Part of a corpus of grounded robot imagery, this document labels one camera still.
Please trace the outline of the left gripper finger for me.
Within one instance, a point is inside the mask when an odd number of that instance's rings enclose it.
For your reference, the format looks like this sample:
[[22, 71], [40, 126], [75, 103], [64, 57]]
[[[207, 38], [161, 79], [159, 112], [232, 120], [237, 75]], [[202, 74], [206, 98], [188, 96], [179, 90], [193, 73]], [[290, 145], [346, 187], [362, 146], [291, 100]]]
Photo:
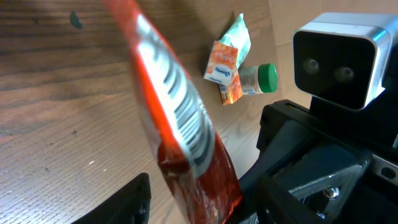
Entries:
[[150, 200], [149, 175], [143, 172], [73, 224], [148, 224]]

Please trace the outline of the red Nescafe stick sachet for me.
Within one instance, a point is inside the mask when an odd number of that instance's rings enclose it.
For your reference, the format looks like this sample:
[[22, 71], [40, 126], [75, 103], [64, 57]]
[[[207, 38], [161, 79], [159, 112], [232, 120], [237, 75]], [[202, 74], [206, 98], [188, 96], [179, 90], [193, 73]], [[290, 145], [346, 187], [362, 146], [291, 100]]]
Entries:
[[243, 195], [197, 89], [137, 2], [106, 7], [128, 43], [142, 125], [185, 221], [226, 223]]

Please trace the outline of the light blue tissue pack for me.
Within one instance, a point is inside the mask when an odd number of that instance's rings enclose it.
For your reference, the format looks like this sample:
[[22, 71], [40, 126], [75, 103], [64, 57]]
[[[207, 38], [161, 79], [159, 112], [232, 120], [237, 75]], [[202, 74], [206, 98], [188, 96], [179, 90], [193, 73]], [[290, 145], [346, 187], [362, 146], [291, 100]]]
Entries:
[[248, 28], [244, 21], [244, 14], [240, 13], [228, 31], [219, 40], [222, 44], [238, 49], [236, 67], [240, 68], [251, 48]]

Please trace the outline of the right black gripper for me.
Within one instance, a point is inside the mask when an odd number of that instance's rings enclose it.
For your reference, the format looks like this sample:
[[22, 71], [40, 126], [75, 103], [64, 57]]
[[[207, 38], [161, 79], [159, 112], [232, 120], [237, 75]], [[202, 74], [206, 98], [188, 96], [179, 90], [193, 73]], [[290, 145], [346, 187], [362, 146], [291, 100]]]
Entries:
[[397, 101], [263, 108], [240, 223], [396, 223]]

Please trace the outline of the orange tissue pack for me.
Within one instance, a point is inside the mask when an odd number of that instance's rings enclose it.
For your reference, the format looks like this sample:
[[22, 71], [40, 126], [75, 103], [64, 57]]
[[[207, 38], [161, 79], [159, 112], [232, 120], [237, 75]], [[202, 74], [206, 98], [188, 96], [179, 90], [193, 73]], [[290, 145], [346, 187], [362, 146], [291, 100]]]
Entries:
[[224, 105], [231, 105], [243, 96], [241, 81], [236, 76], [230, 85], [219, 84], [221, 101]]
[[203, 78], [221, 85], [230, 85], [238, 75], [237, 58], [237, 48], [214, 41]]

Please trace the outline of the green lid white jar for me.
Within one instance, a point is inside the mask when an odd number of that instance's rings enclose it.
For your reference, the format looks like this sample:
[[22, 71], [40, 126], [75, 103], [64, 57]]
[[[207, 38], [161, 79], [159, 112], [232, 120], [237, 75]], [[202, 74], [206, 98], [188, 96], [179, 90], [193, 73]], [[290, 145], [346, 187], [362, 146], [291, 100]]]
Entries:
[[273, 93], [277, 89], [277, 70], [273, 63], [242, 68], [239, 78], [244, 95]]

